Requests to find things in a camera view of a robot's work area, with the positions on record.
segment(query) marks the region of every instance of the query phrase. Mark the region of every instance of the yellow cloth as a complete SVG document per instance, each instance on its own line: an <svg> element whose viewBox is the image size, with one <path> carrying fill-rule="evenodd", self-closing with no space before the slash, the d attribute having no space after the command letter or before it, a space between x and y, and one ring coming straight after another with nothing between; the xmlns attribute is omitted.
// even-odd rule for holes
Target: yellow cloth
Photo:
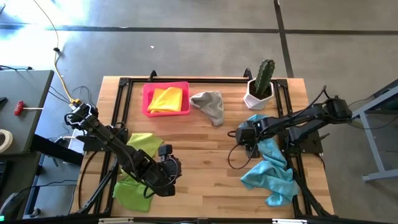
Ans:
<svg viewBox="0 0 398 224"><path fill-rule="evenodd" d="M169 87L166 90L155 89L152 102L148 106L150 113L181 111L182 89Z"/></svg>

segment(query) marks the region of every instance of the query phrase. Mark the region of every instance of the white pot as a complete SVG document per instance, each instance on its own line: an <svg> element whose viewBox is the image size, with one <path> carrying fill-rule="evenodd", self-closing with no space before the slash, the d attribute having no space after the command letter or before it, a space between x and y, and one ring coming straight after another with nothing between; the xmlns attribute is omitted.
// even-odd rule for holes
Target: white pot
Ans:
<svg viewBox="0 0 398 224"><path fill-rule="evenodd" d="M274 97L274 86L272 83L269 85L271 86L271 95L268 96L265 99L259 100L249 92L249 86L251 82L255 82L256 80L250 80L248 81L248 88L246 90L246 94L243 97L243 101L245 102L246 106L248 106L249 109L251 110L261 110L265 107L265 105L268 103L268 101Z"/></svg>

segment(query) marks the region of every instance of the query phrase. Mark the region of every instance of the tape roll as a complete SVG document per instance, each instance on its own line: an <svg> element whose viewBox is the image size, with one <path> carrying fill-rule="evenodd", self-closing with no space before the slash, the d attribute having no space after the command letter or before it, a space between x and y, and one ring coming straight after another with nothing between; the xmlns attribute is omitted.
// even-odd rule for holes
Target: tape roll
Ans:
<svg viewBox="0 0 398 224"><path fill-rule="evenodd" d="M0 135L4 136L4 142L0 142L0 153L2 153L10 147L12 143L12 134L7 130L0 129Z"/></svg>

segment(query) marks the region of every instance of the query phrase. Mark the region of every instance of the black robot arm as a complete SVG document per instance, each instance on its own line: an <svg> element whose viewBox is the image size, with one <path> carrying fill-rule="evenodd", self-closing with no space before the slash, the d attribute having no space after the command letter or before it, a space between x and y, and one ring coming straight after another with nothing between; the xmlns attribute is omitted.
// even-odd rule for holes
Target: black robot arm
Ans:
<svg viewBox="0 0 398 224"><path fill-rule="evenodd" d="M160 162L142 149L125 145L111 130L98 120L98 109L86 103L75 103L72 113L65 115L65 123L74 129L85 130L103 147L116 155L124 171L161 197L175 195L175 181L181 176L181 163L172 153L172 146L159 148Z"/></svg>
<svg viewBox="0 0 398 224"><path fill-rule="evenodd" d="M257 139L272 138L288 129L289 141L295 143L327 124L349 123L351 116L352 112L345 100L338 97L329 98L323 103L315 103L281 118L268 117L259 121L246 121L243 128L235 131L235 138L238 144L254 147Z"/></svg>

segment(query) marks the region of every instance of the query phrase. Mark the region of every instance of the pink container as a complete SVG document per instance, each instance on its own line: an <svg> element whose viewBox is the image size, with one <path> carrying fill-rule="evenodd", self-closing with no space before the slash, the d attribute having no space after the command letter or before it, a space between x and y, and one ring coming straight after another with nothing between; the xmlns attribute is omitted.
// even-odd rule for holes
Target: pink container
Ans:
<svg viewBox="0 0 398 224"><path fill-rule="evenodd" d="M156 88L166 90L168 87L177 87L182 89L182 105L180 112L168 113L149 113L148 106L152 102ZM171 83L147 83L142 89L142 113L148 118L156 116L175 116L189 114L189 83L188 82L171 82Z"/></svg>

